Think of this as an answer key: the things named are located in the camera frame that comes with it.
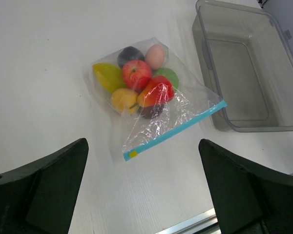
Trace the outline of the clear zip top bag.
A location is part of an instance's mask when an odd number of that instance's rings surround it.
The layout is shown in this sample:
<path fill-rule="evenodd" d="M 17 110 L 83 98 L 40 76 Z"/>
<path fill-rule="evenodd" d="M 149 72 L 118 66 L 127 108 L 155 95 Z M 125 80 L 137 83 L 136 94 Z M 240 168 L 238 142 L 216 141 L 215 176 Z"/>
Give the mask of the clear zip top bag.
<path fill-rule="evenodd" d="M 163 112 L 154 119 L 138 114 L 119 114 L 111 105 L 112 94 L 97 81 L 92 66 L 96 63 L 110 63 L 118 66 L 117 57 L 124 49 L 107 55 L 90 66 L 87 81 L 89 91 L 102 108 L 103 123 L 107 125 L 107 147 L 112 156 L 130 160 L 140 153 L 186 130 L 226 107 L 226 102 L 207 88 L 189 71 L 180 59 L 156 38 L 146 39 L 131 46 L 139 49 L 144 56 L 148 49 L 159 44 L 165 51 L 165 62 L 161 68 L 172 69 L 179 78 L 179 87 L 174 98 L 165 103 Z"/>

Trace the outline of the green toy fruit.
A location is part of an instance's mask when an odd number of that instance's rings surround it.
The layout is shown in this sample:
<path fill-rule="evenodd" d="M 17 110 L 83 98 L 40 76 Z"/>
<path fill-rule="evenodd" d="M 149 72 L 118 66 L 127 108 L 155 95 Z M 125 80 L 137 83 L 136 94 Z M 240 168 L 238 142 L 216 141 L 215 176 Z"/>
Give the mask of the green toy fruit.
<path fill-rule="evenodd" d="M 177 74 L 170 68 L 160 68 L 153 72 L 153 76 L 164 76 L 167 78 L 167 80 L 170 81 L 170 83 L 173 86 L 174 91 L 176 91 L 179 87 L 179 78 Z"/>

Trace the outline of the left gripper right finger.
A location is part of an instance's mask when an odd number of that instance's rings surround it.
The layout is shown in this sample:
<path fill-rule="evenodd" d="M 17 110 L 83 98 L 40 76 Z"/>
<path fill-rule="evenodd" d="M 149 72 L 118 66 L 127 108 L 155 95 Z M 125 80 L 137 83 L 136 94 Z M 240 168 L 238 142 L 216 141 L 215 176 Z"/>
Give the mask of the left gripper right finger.
<path fill-rule="evenodd" d="M 223 234 L 293 234 L 293 175 L 202 139 L 198 150 Z"/>

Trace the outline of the dark purple toy mangosteen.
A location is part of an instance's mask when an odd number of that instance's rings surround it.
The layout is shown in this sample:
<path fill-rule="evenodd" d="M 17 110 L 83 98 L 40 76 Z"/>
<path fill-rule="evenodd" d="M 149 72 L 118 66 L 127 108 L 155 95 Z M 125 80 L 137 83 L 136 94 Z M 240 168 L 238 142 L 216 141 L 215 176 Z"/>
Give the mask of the dark purple toy mangosteen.
<path fill-rule="evenodd" d="M 133 46 L 124 48 L 117 57 L 118 66 L 122 69 L 123 66 L 131 60 L 145 61 L 144 54 Z"/>

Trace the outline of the pink toy peach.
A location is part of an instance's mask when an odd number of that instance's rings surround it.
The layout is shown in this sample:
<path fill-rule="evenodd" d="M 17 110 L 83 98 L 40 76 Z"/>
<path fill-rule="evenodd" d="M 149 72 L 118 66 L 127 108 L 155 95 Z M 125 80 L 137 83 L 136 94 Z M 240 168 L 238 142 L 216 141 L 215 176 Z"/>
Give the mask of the pink toy peach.
<path fill-rule="evenodd" d="M 145 62 L 152 70 L 161 68 L 165 62 L 165 51 L 162 46 L 159 44 L 151 46 L 145 55 Z"/>

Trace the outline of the orange toy fruit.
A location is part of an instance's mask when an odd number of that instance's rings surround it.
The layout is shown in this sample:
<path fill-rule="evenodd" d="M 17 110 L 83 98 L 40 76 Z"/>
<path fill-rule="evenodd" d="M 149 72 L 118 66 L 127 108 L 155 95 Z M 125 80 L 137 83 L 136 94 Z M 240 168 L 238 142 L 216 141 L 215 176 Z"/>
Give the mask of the orange toy fruit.
<path fill-rule="evenodd" d="M 111 96 L 111 105 L 119 114 L 128 112 L 134 114 L 138 109 L 137 104 L 138 93 L 127 88 L 116 90 Z"/>

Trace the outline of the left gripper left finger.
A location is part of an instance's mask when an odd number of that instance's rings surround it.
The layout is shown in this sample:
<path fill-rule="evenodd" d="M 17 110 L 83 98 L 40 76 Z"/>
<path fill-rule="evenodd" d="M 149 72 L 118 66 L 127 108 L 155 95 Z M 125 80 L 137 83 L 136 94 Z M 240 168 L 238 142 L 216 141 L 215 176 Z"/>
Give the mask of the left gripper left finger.
<path fill-rule="evenodd" d="M 80 138 L 0 174 L 0 234 L 68 233 L 88 150 Z"/>

